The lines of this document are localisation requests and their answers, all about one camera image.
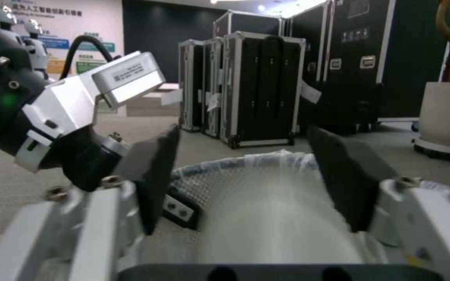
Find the robotic arm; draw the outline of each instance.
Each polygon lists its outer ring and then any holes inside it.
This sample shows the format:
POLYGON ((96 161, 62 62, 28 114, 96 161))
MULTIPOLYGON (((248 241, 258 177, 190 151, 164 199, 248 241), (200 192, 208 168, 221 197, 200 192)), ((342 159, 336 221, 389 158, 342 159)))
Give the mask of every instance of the robotic arm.
POLYGON ((135 52, 49 84, 0 32, 0 149, 32 172, 62 167, 74 185, 93 191, 128 151, 120 138, 93 132, 97 102, 117 108, 164 82, 154 57, 135 52))

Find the paper tag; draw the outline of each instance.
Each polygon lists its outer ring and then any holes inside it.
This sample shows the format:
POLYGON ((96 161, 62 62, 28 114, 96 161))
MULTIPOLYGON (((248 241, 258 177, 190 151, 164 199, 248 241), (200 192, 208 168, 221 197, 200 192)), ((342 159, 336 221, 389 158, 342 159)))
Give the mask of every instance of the paper tag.
POLYGON ((207 91, 206 92, 206 97, 205 97, 205 103, 206 105, 209 105, 209 99, 211 98, 211 92, 207 91))
POLYGON ((310 87, 305 81, 302 81, 302 90, 301 94, 302 98, 310 101, 311 103, 317 104, 322 93, 313 87, 310 87))
POLYGON ((184 99, 184 89, 176 89, 170 92, 161 93, 161 105, 171 105, 173 103, 180 103, 184 99))
POLYGON ((220 105, 221 105, 221 93, 220 92, 214 93, 209 97, 209 105, 207 106, 207 111, 210 112, 215 108, 219 108, 220 105))
POLYGON ((218 85, 223 85, 223 69, 220 69, 220 71, 218 71, 218 85))

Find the caster wheel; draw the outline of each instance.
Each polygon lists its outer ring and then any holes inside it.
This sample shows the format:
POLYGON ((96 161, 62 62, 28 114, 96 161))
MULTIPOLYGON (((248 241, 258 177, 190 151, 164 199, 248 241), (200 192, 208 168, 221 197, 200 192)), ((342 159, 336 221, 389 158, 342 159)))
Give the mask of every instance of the caster wheel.
POLYGON ((371 124, 371 130, 374 132, 374 131, 377 131, 378 130, 378 128, 380 127, 380 125, 381 125, 381 122, 374 122, 374 123, 372 123, 371 124))
POLYGON ((368 123, 361 124, 361 126, 359 127, 359 133, 369 133, 369 124, 368 123))
POLYGON ((230 147, 232 150, 236 150, 236 149, 239 148, 239 144, 237 143, 237 140, 235 139, 235 137, 232 137, 232 138, 229 140, 229 147, 230 147))
POLYGON ((432 151, 430 149, 425 149, 425 155, 430 159, 438 159, 441 156, 441 153, 438 151, 432 151))
POLYGON ((422 153, 425 149, 422 148, 421 146, 417 146, 416 144, 413 146, 414 151, 422 153))
POLYGON ((349 125, 345 126, 343 132, 345 135, 355 135, 359 131, 359 125, 349 125))
POLYGON ((420 131, 419 128, 418 128, 418 123, 417 123, 417 122, 413 122, 413 123, 412 123, 412 125, 411 125, 411 131, 413 131, 413 132, 415 132, 415 133, 417 133, 417 132, 420 131))

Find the gray carpet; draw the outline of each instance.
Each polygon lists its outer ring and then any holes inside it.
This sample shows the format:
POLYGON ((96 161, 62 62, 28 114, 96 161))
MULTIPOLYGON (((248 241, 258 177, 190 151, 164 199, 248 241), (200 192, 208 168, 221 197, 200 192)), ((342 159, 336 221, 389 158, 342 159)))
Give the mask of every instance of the gray carpet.
MULTIPOLYGON (((100 115, 96 131, 102 135, 114 131, 120 133, 128 143, 149 139, 163 132, 176 117, 117 117, 100 115)), ((378 132, 362 133, 353 136, 368 143, 399 173, 406 176, 422 176, 450 185, 450 162, 431 160, 413 151, 411 139, 417 133, 409 130, 410 124, 392 124, 382 126, 378 132)), ((206 160, 226 157, 239 157, 244 154, 266 153, 279 149, 310 152, 303 139, 295 146, 275 146, 230 150, 216 139, 200 133, 182 133, 175 167, 195 164, 206 160)), ((31 174, 18 167, 13 158, 0 152, 0 233, 11 220, 15 212, 26 203, 41 200, 43 192, 54 185, 67 185, 67 179, 60 169, 40 171, 31 174)))

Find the screw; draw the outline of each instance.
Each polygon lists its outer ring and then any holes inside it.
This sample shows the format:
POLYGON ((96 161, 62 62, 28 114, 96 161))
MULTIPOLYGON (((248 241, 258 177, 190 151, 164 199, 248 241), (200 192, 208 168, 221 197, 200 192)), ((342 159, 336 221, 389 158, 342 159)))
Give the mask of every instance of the screw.
POLYGON ((45 121, 45 125, 50 127, 50 128, 52 128, 52 129, 55 129, 55 128, 58 127, 58 125, 55 122, 51 121, 51 120, 46 120, 45 121))
POLYGON ((20 88, 20 83, 17 81, 10 81, 8 83, 8 87, 12 90, 16 90, 16 89, 20 88))
POLYGON ((101 183, 104 189, 117 189, 123 186, 123 178, 121 176, 106 176, 102 178, 101 183))
POLYGON ((407 189, 412 189, 420 186, 420 180, 409 178, 407 176, 399 176, 395 179, 395 188, 398 192, 403 192, 407 189))
POLYGON ((112 137, 116 142, 121 142, 123 140, 118 132, 111 133, 109 137, 112 137))
POLYGON ((67 200, 67 189, 65 187, 62 187, 60 185, 56 187, 52 187, 51 189, 47 190, 45 193, 45 199, 47 201, 53 201, 53 202, 63 202, 67 200))
POLYGON ((0 66, 8 66, 10 62, 11 60, 7 57, 0 57, 0 66))

